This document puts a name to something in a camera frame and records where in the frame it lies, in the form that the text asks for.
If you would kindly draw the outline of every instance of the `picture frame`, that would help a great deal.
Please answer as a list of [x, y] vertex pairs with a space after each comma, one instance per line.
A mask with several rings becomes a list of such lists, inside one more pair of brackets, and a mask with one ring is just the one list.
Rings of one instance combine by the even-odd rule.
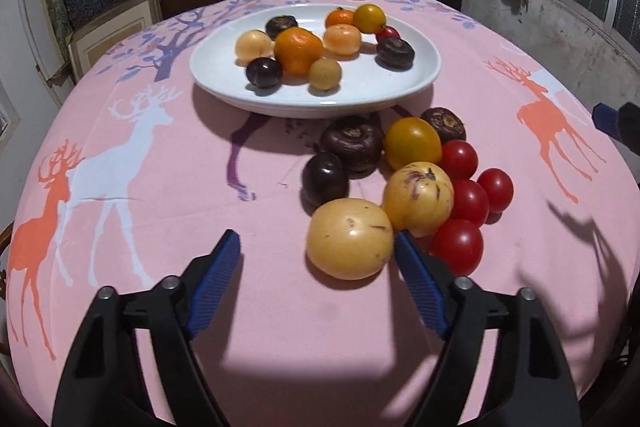
[[76, 82], [116, 44], [161, 20], [159, 0], [126, 0], [73, 32], [67, 47]]

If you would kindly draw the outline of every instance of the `deer print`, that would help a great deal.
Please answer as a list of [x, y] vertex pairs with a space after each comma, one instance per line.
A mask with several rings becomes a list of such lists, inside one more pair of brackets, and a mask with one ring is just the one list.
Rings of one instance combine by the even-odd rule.
[[551, 171], [552, 176], [562, 189], [562, 192], [564, 192], [564, 195], [574, 203], [577, 203], [578, 198], [564, 187], [558, 173], [554, 169], [550, 156], [551, 146], [553, 145], [555, 147], [560, 157], [565, 162], [569, 163], [569, 165], [571, 165], [575, 171], [580, 174], [580, 176], [589, 181], [591, 181], [592, 178], [569, 159], [569, 156], [567, 156], [566, 152], [558, 142], [558, 134], [565, 132], [569, 138], [571, 138], [576, 149], [580, 154], [582, 154], [584, 159], [587, 160], [587, 163], [591, 166], [591, 169], [593, 169], [594, 172], [598, 172], [598, 170], [595, 168], [593, 163], [591, 163], [584, 150], [582, 150], [580, 144], [587, 147], [587, 149], [589, 149], [603, 163], [606, 163], [606, 161], [604, 161], [604, 159], [590, 147], [584, 138], [578, 134], [571, 124], [569, 124], [564, 113], [558, 109], [558, 106], [546, 97], [548, 89], [531, 80], [531, 73], [529, 71], [525, 71], [518, 66], [514, 66], [510, 62], [505, 62], [499, 59], [496, 59], [495, 64], [490, 61], [486, 61], [485, 64], [489, 69], [497, 71], [498, 73], [519, 83], [521, 86], [526, 87], [537, 98], [535, 102], [523, 105], [520, 108], [517, 115], [518, 121], [525, 125], [536, 136], [536, 138], [538, 138], [538, 142], [540, 143], [540, 157], [546, 163], [546, 166]]
[[[395, 105], [391, 109], [398, 113], [401, 118], [412, 115], [409, 111], [407, 111], [400, 105]], [[238, 175], [238, 158], [240, 152], [242, 148], [244, 148], [247, 140], [249, 140], [249, 138], [251, 138], [256, 131], [262, 129], [270, 120], [270, 116], [251, 112], [249, 113], [249, 116], [242, 124], [242, 126], [231, 133], [231, 150], [229, 153], [229, 159], [226, 162], [226, 184], [236, 191], [236, 193], [238, 194], [238, 199], [241, 201], [255, 200], [255, 193], [250, 191], [247, 186], [240, 181]], [[382, 130], [380, 115], [378, 113], [371, 113], [369, 115], [369, 120], [380, 130]], [[287, 134], [296, 133], [302, 127], [304, 127], [304, 124], [300, 120], [293, 120], [291, 118], [287, 118], [285, 120], [285, 131]], [[299, 134], [297, 134], [298, 138], [304, 138], [306, 136], [307, 133], [306, 131], [304, 131], [304, 129]], [[310, 143], [309, 148], [312, 150], [316, 150], [318, 147], [316, 146], [316, 144]]]
[[75, 169], [71, 178], [71, 195], [68, 202], [61, 205], [59, 209], [63, 218], [56, 231], [56, 262], [67, 285], [71, 286], [73, 279], [66, 270], [60, 253], [66, 226], [76, 206], [85, 201], [99, 201], [102, 204], [102, 210], [95, 226], [94, 240], [91, 245], [89, 284], [98, 287], [95, 277], [95, 251], [104, 231], [104, 224], [115, 208], [122, 225], [122, 234], [131, 254], [133, 273], [146, 287], [153, 286], [153, 280], [146, 273], [133, 240], [128, 187], [140, 172], [142, 162], [151, 149], [155, 127], [169, 125], [174, 121], [162, 106], [175, 100], [180, 94], [181, 92], [176, 92], [175, 88], [167, 87], [161, 87], [154, 94], [153, 88], [149, 86], [133, 97], [130, 102], [132, 110], [128, 114], [122, 114], [117, 110], [120, 100], [110, 107], [109, 111], [116, 120], [132, 121], [134, 127], [128, 141], [87, 158]]
[[[20, 294], [20, 321], [22, 323], [22, 340], [24, 345], [28, 345], [27, 337], [24, 333], [24, 297], [27, 287], [30, 287], [31, 295], [33, 296], [33, 307], [40, 324], [40, 330], [42, 331], [44, 346], [49, 351], [51, 360], [55, 360], [56, 356], [51, 349], [47, 332], [44, 328], [44, 321], [42, 320], [42, 312], [40, 311], [40, 293], [38, 292], [37, 286], [38, 268], [47, 256], [49, 243], [56, 231], [58, 204], [62, 201], [69, 200], [69, 186], [66, 173], [76, 168], [84, 160], [84, 158], [80, 157], [80, 151], [76, 149], [75, 145], [71, 151], [68, 152], [68, 145], [69, 141], [66, 140], [64, 145], [59, 147], [55, 154], [49, 159], [47, 174], [42, 174], [44, 160], [38, 167], [38, 181], [44, 183], [45, 188], [49, 189], [44, 204], [44, 211], [40, 217], [34, 217], [22, 223], [20, 227], [15, 230], [9, 263], [7, 265], [9, 278], [13, 276], [14, 271], [24, 270], [22, 293]], [[9, 324], [11, 324], [12, 333], [17, 342], [18, 334], [15, 331], [14, 322], [9, 316], [8, 307], [7, 316]]]

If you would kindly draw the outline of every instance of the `white deer print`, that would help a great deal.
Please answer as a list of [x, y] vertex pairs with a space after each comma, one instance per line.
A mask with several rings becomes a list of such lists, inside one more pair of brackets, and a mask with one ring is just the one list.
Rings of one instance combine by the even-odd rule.
[[133, 273], [140, 278], [146, 287], [153, 286], [154, 281], [145, 271], [138, 257], [136, 245], [133, 240], [133, 223], [129, 210], [129, 183], [138, 175], [140, 167], [146, 155], [151, 149], [154, 140], [154, 127], [157, 125], [169, 125], [174, 121], [162, 108], [162, 104], [176, 99], [181, 92], [175, 92], [175, 88], [161, 87], [157, 94], [153, 94], [151, 86], [139, 92], [131, 100], [132, 111], [129, 114], [121, 114], [117, 106], [122, 100], [115, 102], [110, 108], [110, 113], [117, 120], [129, 120], [135, 122], [129, 140], [121, 145], [107, 149], [106, 151], [86, 158], [78, 167], [70, 171], [70, 198], [65, 203], [58, 205], [58, 229], [56, 230], [56, 262], [60, 275], [68, 286], [73, 284], [60, 255], [60, 246], [65, 234], [65, 228], [71, 218], [73, 210], [79, 204], [86, 201], [101, 201], [102, 211], [95, 226], [94, 241], [91, 245], [89, 260], [88, 282], [91, 286], [98, 287], [95, 278], [95, 250], [98, 240], [104, 231], [104, 223], [111, 210], [116, 209], [122, 224], [122, 234], [131, 253]]

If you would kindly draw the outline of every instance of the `concrete wall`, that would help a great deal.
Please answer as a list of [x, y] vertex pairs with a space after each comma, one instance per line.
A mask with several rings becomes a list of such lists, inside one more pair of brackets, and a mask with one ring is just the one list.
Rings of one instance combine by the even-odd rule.
[[[463, 12], [509, 39], [591, 110], [640, 105], [640, 67], [587, 19], [557, 0], [463, 0]], [[616, 144], [636, 180], [640, 158]]]

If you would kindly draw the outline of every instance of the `table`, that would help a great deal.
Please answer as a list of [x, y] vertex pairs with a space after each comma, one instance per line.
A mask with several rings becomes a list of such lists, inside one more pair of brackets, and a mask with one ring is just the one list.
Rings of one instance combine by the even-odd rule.
[[[180, 274], [231, 228], [241, 235], [241, 277], [194, 341], [231, 425], [406, 419], [442, 346], [420, 325], [395, 265], [353, 284], [305, 262], [300, 172], [326, 122], [247, 114], [195, 87], [188, 68], [213, 27], [299, 2], [343, 3], [228, 0], [165, 20], [110, 50], [60, 111], [28, 175], [8, 270], [15, 370], [43, 418], [96, 288], [127, 293]], [[505, 39], [433, 0], [380, 4], [442, 54], [433, 89], [382, 112], [383, 126], [398, 112], [448, 107], [465, 121], [479, 172], [513, 177], [513, 204], [482, 227], [473, 278], [502, 293], [533, 288], [583, 394], [638, 275], [631, 173], [580, 103]], [[351, 182], [351, 196], [380, 202], [383, 184], [375, 172]], [[485, 338], [466, 418], [479, 410], [489, 374], [495, 335]], [[139, 340], [155, 411], [170, 419], [148, 335]]]

